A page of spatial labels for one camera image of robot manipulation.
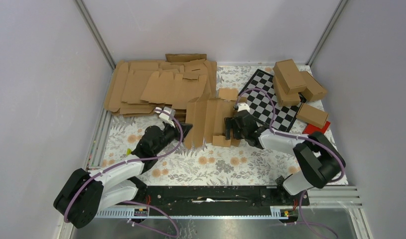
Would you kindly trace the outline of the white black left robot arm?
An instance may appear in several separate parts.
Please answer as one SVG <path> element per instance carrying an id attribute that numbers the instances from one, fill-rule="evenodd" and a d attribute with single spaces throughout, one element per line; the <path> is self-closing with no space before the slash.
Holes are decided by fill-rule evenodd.
<path id="1" fill-rule="evenodd" d="M 174 140 L 183 142 L 193 126 L 181 122 L 164 129 L 156 125 L 145 129 L 136 148 L 123 161 L 87 172 L 75 170 L 53 202 L 65 222 L 80 229 L 98 212 L 123 201 L 139 205 L 145 201 L 144 184 L 137 176 L 148 171 L 161 158 L 160 153 Z"/>

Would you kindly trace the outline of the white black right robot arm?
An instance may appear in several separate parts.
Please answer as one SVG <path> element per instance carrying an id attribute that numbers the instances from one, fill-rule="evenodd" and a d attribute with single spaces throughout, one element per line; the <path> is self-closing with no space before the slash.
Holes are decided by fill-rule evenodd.
<path id="1" fill-rule="evenodd" d="M 323 188 L 326 184 L 340 180 L 346 163 L 327 137 L 315 131 L 312 134 L 292 134 L 258 126 L 254 117 L 246 110 L 225 118 L 226 139 L 243 139 L 248 145 L 259 149 L 276 150 L 294 156 L 300 171 L 293 173 L 280 183 L 277 198 L 280 203 L 290 205 L 297 194 L 310 188 Z"/>

